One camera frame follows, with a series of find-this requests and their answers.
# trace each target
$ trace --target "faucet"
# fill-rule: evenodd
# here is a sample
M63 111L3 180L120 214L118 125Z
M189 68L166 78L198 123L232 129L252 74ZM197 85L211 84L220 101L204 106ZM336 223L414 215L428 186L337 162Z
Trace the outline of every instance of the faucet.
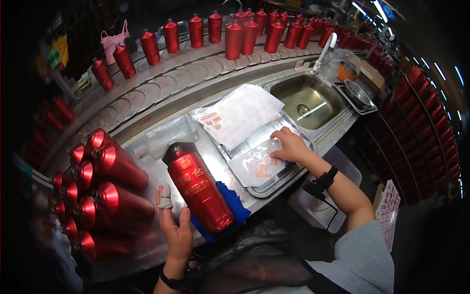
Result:
M312 70L310 70L310 73L314 76L317 75L317 71L318 69L320 68L321 66L321 62L323 60L323 58L325 57L327 51L329 50L330 52L333 52L333 50L335 49L335 46L336 46L336 39L338 38L338 36L336 35L336 33L332 33L329 38L328 38L328 41L326 42L326 45L325 47L323 47L323 50L320 54L320 57L315 61L315 64L313 65L313 68Z
M230 0L225 0L224 2L222 2L222 5L224 5L224 4L225 4L226 2L228 2L228 1L230 1ZM240 2L240 0L234 0L234 1L237 1L238 4L240 4L240 9L243 9L243 8L242 8L242 3Z

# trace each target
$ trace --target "stainless steel sink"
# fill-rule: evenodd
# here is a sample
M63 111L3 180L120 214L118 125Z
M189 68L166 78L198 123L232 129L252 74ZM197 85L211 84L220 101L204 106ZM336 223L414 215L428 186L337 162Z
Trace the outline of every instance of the stainless steel sink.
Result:
M271 87L283 110L301 127L316 130L337 116L345 103L339 94L312 75L297 76Z

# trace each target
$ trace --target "black wristband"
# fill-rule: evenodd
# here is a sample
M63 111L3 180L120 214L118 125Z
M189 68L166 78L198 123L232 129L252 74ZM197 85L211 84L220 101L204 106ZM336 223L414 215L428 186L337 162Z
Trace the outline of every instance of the black wristband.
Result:
M173 278L167 278L165 274L163 273L163 270L162 270L162 273L160 274L160 278L172 290L181 290L183 288L183 280L175 280Z

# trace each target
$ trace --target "gray sleeve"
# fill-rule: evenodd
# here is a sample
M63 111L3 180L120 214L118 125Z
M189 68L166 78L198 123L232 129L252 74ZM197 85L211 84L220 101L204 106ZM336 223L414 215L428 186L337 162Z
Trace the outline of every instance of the gray sleeve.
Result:
M333 262L308 264L351 294L393 293L393 260L378 221L365 223L342 236L335 244Z

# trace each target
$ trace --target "pink plastic bag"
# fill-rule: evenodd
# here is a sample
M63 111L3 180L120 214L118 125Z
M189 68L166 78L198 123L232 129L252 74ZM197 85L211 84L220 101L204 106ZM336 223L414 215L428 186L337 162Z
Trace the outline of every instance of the pink plastic bag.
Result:
M127 19L124 21L124 25L122 27L122 33L116 35L116 36L108 36L106 31L101 32L101 45L103 45L104 48L104 54L106 55L106 63L108 65L111 65L116 62L114 60L114 50L116 50L116 45L122 43L124 44L124 39L129 36L129 31L127 30Z

